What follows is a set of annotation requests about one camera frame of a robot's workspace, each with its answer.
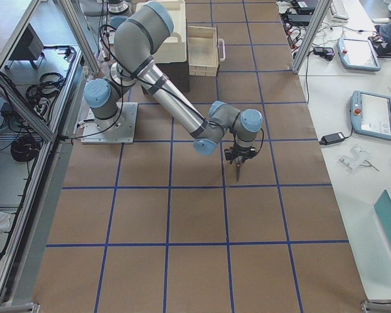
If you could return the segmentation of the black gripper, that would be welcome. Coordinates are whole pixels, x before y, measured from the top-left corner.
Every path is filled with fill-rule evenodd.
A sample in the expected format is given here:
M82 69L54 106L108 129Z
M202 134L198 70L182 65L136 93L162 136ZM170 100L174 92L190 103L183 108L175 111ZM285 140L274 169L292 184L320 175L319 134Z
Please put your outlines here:
M256 148L249 147L243 148L239 146L232 146L228 149L224 149L225 159L232 163L244 163L248 159L252 159L256 156Z

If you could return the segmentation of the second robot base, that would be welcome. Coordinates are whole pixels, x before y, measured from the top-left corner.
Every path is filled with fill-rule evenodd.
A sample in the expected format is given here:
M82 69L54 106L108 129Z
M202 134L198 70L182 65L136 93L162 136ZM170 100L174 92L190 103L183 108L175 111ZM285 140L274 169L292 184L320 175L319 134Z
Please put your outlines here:
M124 0L105 0L106 10L113 16L129 16L131 13L128 1Z

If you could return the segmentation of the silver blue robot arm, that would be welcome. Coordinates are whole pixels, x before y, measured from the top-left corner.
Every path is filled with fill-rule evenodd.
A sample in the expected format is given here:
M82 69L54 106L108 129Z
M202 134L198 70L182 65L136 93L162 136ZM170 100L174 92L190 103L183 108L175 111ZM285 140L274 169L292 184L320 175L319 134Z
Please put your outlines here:
M120 24L114 36L116 62L109 78L96 78L84 89L84 97L96 121L112 125L119 116L117 102L135 83L139 83L193 137L194 149L211 155L227 132L233 146L225 150L225 159L238 164L254 158L253 145L261 131L263 116L255 109L241 111L215 101L209 116L202 116L173 82L156 66L153 55L173 33L169 12L157 1L149 1Z

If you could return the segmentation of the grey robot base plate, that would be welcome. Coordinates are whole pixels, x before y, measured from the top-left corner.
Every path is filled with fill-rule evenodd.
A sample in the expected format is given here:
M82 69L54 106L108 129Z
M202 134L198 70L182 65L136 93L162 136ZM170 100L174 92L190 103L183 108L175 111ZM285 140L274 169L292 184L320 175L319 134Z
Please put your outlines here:
M89 109L87 118L91 122L85 123L81 143L84 144L132 144L138 116L137 102L118 102L118 112L114 117L101 120L94 117Z

